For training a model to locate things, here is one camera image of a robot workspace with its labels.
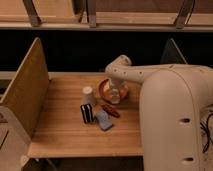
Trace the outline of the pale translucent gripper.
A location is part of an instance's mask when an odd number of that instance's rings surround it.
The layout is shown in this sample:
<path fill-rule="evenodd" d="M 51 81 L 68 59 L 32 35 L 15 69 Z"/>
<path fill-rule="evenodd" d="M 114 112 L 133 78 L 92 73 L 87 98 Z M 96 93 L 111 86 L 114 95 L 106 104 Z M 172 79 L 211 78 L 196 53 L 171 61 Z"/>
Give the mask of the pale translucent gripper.
<path fill-rule="evenodd" d="M 109 79 L 109 95 L 110 102 L 112 104 L 119 104 L 121 100 L 120 89 L 123 86 L 124 81 L 121 79 L 110 78 Z"/>

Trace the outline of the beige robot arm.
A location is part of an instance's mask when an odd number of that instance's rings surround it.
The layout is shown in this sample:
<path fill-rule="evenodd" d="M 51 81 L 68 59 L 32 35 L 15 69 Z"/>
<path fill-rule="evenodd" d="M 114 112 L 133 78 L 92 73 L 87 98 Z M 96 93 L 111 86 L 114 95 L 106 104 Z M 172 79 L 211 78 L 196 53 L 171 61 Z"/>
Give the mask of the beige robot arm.
<path fill-rule="evenodd" d="M 213 106 L 213 69 L 188 64 L 133 66 L 121 55 L 105 72 L 141 85 L 144 171 L 204 171 L 200 118 Z"/>

